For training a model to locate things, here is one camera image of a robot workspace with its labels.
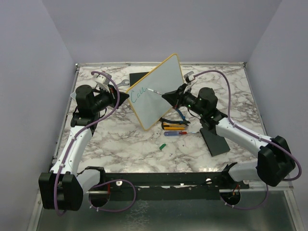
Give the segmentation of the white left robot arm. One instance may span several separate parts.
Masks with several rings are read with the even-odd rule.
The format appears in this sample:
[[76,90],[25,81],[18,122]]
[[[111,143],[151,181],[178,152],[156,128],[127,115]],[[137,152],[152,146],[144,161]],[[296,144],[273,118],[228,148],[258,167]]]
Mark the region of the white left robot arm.
[[101,190],[106,185],[102,167],[88,167],[78,173],[78,166],[86,146],[92,139],[97,124],[103,119],[100,112],[108,106],[117,109],[129,95],[117,87],[107,90],[81,85],[73,93],[77,106],[71,119],[71,129],[66,145],[48,173],[41,173],[38,183],[45,209],[56,212],[77,211],[84,194],[92,187]]

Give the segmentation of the white green whiteboard marker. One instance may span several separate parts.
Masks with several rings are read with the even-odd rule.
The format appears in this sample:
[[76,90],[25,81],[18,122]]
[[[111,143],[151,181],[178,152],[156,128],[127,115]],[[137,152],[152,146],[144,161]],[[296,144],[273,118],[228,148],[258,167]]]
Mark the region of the white green whiteboard marker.
[[156,93],[156,94],[158,94],[158,95],[163,95],[163,93],[160,93],[160,92],[158,92],[158,91],[156,91],[156,90],[153,90],[153,89],[147,88],[147,90],[150,91],[150,92]]

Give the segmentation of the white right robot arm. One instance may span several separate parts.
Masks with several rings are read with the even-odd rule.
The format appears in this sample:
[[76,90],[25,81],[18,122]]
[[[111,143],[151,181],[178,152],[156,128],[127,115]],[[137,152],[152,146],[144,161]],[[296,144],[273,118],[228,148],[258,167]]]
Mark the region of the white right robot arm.
[[217,109],[218,99],[213,89],[201,88],[198,96],[191,94],[187,84],[177,90],[162,94],[173,108],[186,107],[200,116],[202,134],[208,131],[214,135],[213,145],[227,148],[226,139],[244,147],[257,160],[235,163],[226,167],[221,183],[232,188],[240,181],[258,180],[275,187],[295,168],[286,140],[281,136],[271,138],[260,135],[243,126],[231,122],[230,118]]

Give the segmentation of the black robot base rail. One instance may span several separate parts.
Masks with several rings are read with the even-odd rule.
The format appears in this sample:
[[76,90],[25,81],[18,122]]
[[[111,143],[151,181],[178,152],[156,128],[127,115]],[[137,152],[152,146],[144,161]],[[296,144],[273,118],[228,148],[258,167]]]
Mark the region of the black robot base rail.
[[90,198],[111,201],[167,201],[167,200],[218,200],[220,191],[249,189],[247,184],[235,182],[226,173],[100,173],[97,184],[109,183],[90,189]]

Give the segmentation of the yellow framed whiteboard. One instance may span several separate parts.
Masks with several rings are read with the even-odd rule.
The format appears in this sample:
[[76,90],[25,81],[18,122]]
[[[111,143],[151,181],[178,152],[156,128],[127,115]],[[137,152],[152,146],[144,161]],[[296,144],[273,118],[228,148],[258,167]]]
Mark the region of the yellow framed whiteboard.
[[171,109],[162,94],[177,90],[183,83],[179,58],[174,53],[126,91],[129,105],[144,130],[149,130]]

